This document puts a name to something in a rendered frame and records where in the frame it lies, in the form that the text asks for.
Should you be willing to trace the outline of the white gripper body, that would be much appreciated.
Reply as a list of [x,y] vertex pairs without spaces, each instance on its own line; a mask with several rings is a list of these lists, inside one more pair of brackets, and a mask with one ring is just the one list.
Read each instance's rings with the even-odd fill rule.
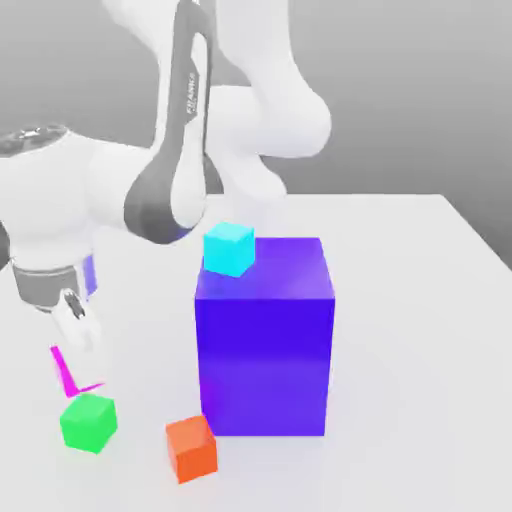
[[79,388],[105,383],[100,324],[78,295],[61,295],[52,310],[62,340],[57,345]]

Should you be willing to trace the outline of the small magenta cube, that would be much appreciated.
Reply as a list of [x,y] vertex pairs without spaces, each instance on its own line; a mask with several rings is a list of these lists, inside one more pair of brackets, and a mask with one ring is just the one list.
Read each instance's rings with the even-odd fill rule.
[[76,397],[82,393],[92,391],[92,390],[97,389],[104,385],[103,382],[97,382],[92,385],[79,388],[76,385],[76,382],[70,372],[70,369],[63,357],[63,354],[62,354],[60,348],[57,345],[53,345],[50,347],[50,352],[51,352],[53,360],[55,362],[58,376],[60,378],[64,393],[67,398]]

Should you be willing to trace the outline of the small green cube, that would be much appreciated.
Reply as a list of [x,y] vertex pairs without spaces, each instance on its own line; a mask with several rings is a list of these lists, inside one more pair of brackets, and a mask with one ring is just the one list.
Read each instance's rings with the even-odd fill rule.
[[60,416],[60,428],[67,447],[99,454],[118,428],[115,402],[83,393]]

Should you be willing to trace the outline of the small orange cube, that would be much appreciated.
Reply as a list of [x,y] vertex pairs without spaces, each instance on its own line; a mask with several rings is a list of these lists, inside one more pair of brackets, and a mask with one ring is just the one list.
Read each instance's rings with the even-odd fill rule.
[[218,471],[216,439],[203,415],[165,427],[171,467],[182,484]]

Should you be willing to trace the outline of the small cyan cube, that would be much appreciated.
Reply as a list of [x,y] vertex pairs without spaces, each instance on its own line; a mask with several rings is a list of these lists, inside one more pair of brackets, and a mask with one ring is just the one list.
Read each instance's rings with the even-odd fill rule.
[[255,230],[221,222],[203,236],[203,268],[230,276],[242,276],[255,262]]

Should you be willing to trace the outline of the large blue box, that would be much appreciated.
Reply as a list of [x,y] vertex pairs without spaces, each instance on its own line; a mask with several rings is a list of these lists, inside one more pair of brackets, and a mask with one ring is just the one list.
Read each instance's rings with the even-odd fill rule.
[[324,435],[335,305],[317,237],[257,239],[240,277],[200,271],[200,402],[216,436]]

